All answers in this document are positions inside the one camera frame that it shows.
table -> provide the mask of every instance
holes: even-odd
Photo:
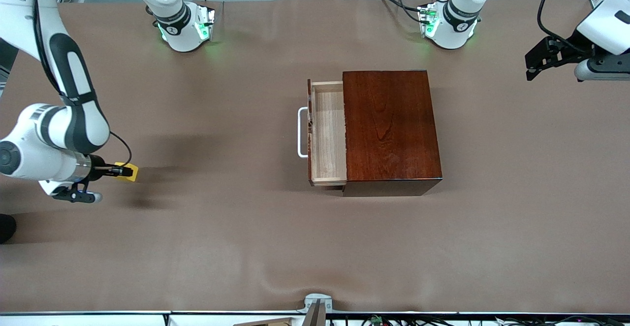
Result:
[[[103,179],[102,203],[72,205],[2,178],[19,227],[0,247],[0,310],[286,310],[324,292],[340,310],[627,312],[628,85],[578,84],[571,66],[527,82],[537,3],[489,0],[447,51],[380,0],[217,2],[215,42],[189,54],[140,3],[61,5],[139,182]],[[589,10],[547,3],[565,35]],[[415,68],[443,181],[419,197],[310,187],[306,80]],[[20,54],[2,135],[39,101],[59,102]],[[126,158],[115,140],[99,153]]]

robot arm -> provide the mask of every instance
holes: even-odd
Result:
[[[143,0],[148,6],[162,39],[173,50],[190,52],[211,39],[214,10],[182,0]]]
[[[540,71],[578,64],[578,81],[630,80],[630,0],[596,0],[568,39],[547,36],[525,56],[527,80]]]
[[[421,33],[445,49],[463,46],[473,34],[486,0],[440,0],[419,7]]]
[[[78,191],[77,184],[87,186],[103,175],[132,172],[91,155],[107,142],[110,129],[81,50],[61,22],[56,0],[0,0],[0,13],[0,37],[49,68],[65,104],[38,103],[22,111],[14,129],[0,141],[0,173],[38,180],[54,198],[98,201],[99,194]]]

open drawer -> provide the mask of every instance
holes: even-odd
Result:
[[[348,71],[343,81],[309,81],[308,88],[297,150],[308,158],[311,185],[342,187],[344,196],[421,196],[441,180],[425,70]]]
[[[346,184],[343,81],[309,81],[308,166],[313,186]]]

wooden cabinet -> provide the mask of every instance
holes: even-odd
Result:
[[[427,72],[308,81],[308,172],[345,196],[420,196],[441,180]]]

